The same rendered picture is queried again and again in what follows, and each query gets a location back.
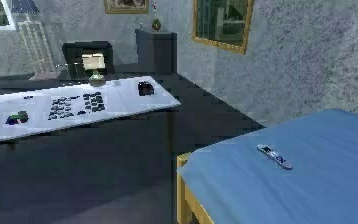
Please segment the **black chair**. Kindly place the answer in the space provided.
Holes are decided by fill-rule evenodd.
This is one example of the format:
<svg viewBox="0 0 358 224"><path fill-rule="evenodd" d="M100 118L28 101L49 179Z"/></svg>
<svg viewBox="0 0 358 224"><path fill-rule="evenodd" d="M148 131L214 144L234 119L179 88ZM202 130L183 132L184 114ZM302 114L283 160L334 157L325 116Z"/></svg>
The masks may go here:
<svg viewBox="0 0 358 224"><path fill-rule="evenodd" d="M108 41L64 43L62 51L72 80L87 80L92 75L92 70L84 69L84 54L101 53L104 56L104 67L98 69L99 73L106 76L115 72L113 48Z"/></svg>

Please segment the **gold framed picture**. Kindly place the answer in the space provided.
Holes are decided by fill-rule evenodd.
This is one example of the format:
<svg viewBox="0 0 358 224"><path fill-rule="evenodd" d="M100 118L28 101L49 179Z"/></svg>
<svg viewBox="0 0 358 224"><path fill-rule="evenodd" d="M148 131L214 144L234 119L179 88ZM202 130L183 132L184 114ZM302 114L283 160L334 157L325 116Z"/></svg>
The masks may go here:
<svg viewBox="0 0 358 224"><path fill-rule="evenodd" d="M106 14L147 14L148 0L104 0Z"/></svg>

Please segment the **dark grey cabinet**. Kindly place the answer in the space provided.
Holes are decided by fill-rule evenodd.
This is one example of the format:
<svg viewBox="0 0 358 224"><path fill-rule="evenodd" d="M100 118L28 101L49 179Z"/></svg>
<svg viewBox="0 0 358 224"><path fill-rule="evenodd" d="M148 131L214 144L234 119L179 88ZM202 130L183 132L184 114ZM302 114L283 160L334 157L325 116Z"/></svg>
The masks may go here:
<svg viewBox="0 0 358 224"><path fill-rule="evenodd" d="M177 34L165 31L135 30L140 72L177 72Z"/></svg>

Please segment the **green round vase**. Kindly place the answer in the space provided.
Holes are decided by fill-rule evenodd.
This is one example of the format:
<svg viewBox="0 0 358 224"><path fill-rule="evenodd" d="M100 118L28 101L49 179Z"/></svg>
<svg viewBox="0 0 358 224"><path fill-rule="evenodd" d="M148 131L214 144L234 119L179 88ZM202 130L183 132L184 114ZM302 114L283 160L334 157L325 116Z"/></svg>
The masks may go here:
<svg viewBox="0 0 358 224"><path fill-rule="evenodd" d="M98 70L94 70L89 77L89 84L94 87L103 86L106 83L105 76L100 74Z"/></svg>

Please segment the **pale wooden ladder shelf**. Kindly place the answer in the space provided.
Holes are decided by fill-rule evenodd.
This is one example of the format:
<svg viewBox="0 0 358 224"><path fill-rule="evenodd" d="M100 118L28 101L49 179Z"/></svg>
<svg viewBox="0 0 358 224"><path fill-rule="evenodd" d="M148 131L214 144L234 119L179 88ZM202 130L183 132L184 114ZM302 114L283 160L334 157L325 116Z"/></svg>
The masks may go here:
<svg viewBox="0 0 358 224"><path fill-rule="evenodd" d="M11 0L11 12L35 73L54 72L46 32L40 11L33 0Z"/></svg>

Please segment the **grey remote control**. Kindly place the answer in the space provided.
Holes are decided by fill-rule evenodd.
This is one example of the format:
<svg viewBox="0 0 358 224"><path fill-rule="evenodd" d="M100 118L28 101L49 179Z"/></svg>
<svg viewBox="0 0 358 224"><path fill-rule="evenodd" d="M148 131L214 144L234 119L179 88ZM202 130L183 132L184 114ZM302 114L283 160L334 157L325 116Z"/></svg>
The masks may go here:
<svg viewBox="0 0 358 224"><path fill-rule="evenodd" d="M257 150L265 154L267 157L272 159L275 163L277 163L280 167L286 170L292 170L292 164L286 160L281 154L277 151L274 151L268 145L259 144L257 146Z"/></svg>

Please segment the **gold framed mirror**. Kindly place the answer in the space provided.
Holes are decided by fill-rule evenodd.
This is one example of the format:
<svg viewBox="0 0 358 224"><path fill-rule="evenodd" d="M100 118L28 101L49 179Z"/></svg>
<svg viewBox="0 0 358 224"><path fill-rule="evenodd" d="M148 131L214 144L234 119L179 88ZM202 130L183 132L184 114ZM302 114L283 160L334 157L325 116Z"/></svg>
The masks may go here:
<svg viewBox="0 0 358 224"><path fill-rule="evenodd" d="M254 0L193 0L194 42L245 54Z"/></svg>

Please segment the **small black box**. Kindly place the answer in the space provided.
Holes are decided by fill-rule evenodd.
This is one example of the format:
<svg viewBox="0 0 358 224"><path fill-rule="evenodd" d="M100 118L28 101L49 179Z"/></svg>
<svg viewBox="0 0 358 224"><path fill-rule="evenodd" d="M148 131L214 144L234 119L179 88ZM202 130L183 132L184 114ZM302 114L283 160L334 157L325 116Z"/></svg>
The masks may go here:
<svg viewBox="0 0 358 224"><path fill-rule="evenodd" d="M152 95L154 87L150 82L142 81L138 83L138 93L140 96Z"/></svg>

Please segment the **blue bed with wooden frame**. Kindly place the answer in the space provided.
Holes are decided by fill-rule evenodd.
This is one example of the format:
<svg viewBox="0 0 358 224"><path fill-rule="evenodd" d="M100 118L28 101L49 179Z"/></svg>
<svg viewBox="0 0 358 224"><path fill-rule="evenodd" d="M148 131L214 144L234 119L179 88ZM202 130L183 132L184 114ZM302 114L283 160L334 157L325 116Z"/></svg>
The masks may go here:
<svg viewBox="0 0 358 224"><path fill-rule="evenodd" d="M215 224L358 224L358 115L328 109L240 135L178 172Z"/></svg>

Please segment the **white table with dark print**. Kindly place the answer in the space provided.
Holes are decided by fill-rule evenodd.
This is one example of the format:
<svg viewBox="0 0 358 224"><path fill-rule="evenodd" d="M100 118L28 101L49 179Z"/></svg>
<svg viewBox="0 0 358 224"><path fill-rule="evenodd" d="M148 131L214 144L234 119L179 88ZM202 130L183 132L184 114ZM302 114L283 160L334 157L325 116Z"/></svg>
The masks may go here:
<svg viewBox="0 0 358 224"><path fill-rule="evenodd" d="M179 104L150 76L0 94L0 224L57 224L165 182L162 114Z"/></svg>

